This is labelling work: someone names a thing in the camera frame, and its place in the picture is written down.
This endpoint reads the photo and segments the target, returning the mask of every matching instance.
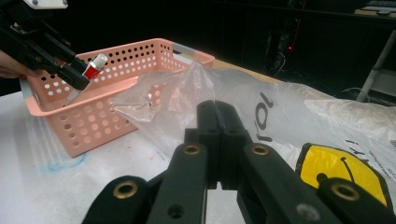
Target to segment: table surface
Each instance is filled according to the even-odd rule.
[[[262,81],[276,79],[215,60]],[[21,92],[0,97],[0,223],[81,223],[111,180],[136,175],[150,180],[168,160],[140,131],[70,158],[44,118],[30,115]],[[209,190],[206,223],[245,223],[236,192]]]

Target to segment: pink plastic basket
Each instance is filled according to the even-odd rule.
[[[133,86],[139,74],[184,70],[188,64],[175,57],[175,53],[190,55],[207,67],[212,67],[215,60],[201,51],[160,38],[87,52],[78,57],[87,63],[99,53],[108,57],[105,70],[71,105],[63,107],[72,88],[58,76],[46,74],[21,79],[30,113],[45,117],[71,157],[136,130],[132,123],[111,109],[111,100]],[[158,96],[158,90],[154,91],[152,95]]]

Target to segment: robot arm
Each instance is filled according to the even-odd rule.
[[[57,74],[82,91],[90,83],[82,75],[87,64],[76,57],[70,42],[44,21],[53,9],[63,8],[67,8],[65,0],[0,0],[0,50],[31,70]]]

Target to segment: dark background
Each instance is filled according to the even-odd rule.
[[[353,14],[367,1],[220,2]],[[68,9],[56,11],[48,23],[72,43],[76,53],[161,37],[228,63],[285,81],[301,82],[335,96],[342,90],[362,87],[391,32],[381,24],[329,20],[325,16],[302,18],[297,28],[300,18],[292,14],[224,7],[212,0],[68,3]],[[280,65],[276,66],[276,57],[281,55],[279,38],[287,34],[288,39],[282,41],[292,50],[281,50],[286,61],[279,69]],[[394,47],[385,67],[396,70],[395,62]],[[15,80],[1,79],[0,83],[3,94],[19,90]]]

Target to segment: yellow and black sticker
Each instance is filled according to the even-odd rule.
[[[296,173],[316,189],[321,178],[344,178],[370,192],[388,209],[393,209],[384,177],[366,162],[342,149],[305,144],[297,160]]]

